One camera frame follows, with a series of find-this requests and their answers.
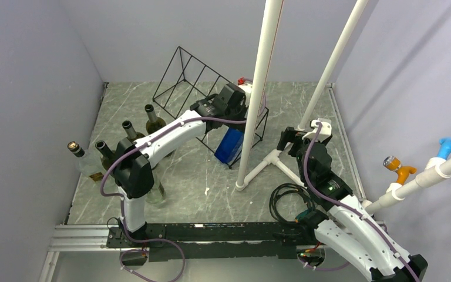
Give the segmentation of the blue square glass bottle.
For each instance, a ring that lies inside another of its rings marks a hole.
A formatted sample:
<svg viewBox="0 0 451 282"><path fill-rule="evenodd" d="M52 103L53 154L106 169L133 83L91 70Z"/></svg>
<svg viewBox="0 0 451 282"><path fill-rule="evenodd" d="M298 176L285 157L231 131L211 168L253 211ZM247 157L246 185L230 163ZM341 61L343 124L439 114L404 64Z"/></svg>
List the blue square glass bottle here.
<svg viewBox="0 0 451 282"><path fill-rule="evenodd" d="M242 146L243 139L243 132L229 128L214 153L215 157L221 163L229 164L236 157L239 149Z"/></svg>

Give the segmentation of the clear glass bottle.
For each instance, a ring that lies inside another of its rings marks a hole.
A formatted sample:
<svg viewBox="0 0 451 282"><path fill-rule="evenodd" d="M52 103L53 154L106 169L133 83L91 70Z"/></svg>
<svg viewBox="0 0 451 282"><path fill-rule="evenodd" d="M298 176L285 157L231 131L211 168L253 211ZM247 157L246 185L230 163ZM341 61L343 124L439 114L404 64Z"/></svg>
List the clear glass bottle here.
<svg viewBox="0 0 451 282"><path fill-rule="evenodd" d="M166 192L157 173L153 172L154 184L148 194L146 202L150 204L160 204L165 200Z"/></svg>

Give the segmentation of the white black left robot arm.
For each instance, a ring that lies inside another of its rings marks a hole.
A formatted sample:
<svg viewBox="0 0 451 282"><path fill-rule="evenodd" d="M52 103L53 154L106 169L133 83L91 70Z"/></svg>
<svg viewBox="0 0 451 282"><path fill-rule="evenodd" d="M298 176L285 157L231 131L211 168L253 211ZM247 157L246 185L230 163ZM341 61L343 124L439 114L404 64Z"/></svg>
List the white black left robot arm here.
<svg viewBox="0 0 451 282"><path fill-rule="evenodd" d="M226 125L244 130L253 87L249 83L228 83L220 90L193 103L180 117L144 138L122 139L107 157L107 174L117 185L120 197L122 239L132 247L147 240L144 215L146 196L158 188L153 168L167 155L191 139Z"/></svg>

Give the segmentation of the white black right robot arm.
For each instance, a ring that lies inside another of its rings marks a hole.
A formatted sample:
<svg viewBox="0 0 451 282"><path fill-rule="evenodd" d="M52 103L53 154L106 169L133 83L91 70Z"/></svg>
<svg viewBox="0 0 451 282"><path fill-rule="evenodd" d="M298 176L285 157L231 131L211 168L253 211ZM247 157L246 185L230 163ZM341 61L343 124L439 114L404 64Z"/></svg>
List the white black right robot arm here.
<svg viewBox="0 0 451 282"><path fill-rule="evenodd" d="M278 149L292 144L288 154L296 158L302 190L321 207L297 221L302 240L330 247L367 281L422 281L427 261L394 241L332 171L329 140L322 137L321 124L317 123L312 132L287 127L278 142Z"/></svg>

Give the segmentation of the dark wine bottle black top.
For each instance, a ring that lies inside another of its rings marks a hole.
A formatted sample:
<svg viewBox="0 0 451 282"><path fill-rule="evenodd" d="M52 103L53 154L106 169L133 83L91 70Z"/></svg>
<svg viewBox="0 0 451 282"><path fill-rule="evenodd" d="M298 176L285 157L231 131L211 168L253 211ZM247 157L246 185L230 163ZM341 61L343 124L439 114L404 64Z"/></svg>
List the dark wine bottle black top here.
<svg viewBox="0 0 451 282"><path fill-rule="evenodd" d="M108 171L111 165L116 161L116 155L112 151L105 141L100 140L95 143L95 149L98 150L101 157L101 163L105 171Z"/></svg>

